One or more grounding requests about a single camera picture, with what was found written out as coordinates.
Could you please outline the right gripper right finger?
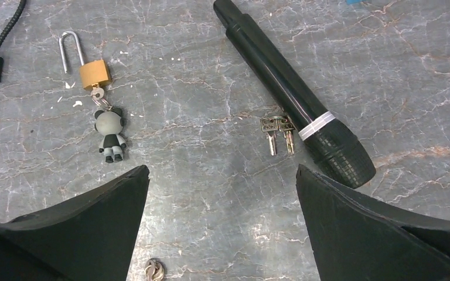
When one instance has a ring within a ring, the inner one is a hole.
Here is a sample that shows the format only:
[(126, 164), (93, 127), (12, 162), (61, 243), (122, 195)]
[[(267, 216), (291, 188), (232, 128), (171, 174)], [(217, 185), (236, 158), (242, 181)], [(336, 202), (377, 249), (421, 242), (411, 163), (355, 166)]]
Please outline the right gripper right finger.
[(404, 210), (299, 165), (296, 189), (322, 280), (450, 280), (450, 221)]

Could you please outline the brass padlock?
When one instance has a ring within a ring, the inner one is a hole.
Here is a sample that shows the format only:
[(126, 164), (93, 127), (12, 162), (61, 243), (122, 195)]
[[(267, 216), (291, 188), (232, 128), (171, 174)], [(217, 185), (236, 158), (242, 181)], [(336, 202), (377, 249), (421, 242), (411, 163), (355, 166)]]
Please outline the brass padlock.
[(91, 91), (94, 88), (106, 87), (109, 84), (111, 84), (112, 77), (106, 61), (100, 59), (86, 63), (84, 59), (83, 50), (80, 44), (80, 39), (76, 34), (76, 32), (72, 30), (64, 31), (59, 36), (58, 39), (64, 73), (66, 74), (69, 72), (66, 51), (64, 49), (64, 40), (68, 36), (72, 36), (76, 44), (77, 54), (79, 56), (81, 64), (79, 68), (79, 73), (83, 88), (87, 91)]

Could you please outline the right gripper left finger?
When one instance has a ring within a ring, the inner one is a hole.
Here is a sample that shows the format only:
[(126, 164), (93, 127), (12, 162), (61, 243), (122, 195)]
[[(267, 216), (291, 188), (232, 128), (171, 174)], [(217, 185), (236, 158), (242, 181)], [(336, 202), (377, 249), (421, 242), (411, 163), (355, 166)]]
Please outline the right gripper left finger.
[(0, 223), (0, 280), (125, 280), (148, 187), (149, 169), (141, 165)]

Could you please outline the panda keychain with key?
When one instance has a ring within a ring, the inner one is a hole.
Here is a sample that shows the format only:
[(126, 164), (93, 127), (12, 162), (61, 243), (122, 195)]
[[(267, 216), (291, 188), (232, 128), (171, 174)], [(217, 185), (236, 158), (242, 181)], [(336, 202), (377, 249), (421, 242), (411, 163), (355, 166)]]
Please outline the panda keychain with key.
[(94, 113), (94, 129), (102, 136), (98, 152), (104, 156), (106, 163), (121, 162), (127, 148), (127, 142), (121, 135), (126, 119), (122, 109), (111, 105), (104, 95), (102, 87), (93, 87), (91, 90), (92, 100), (99, 106)]

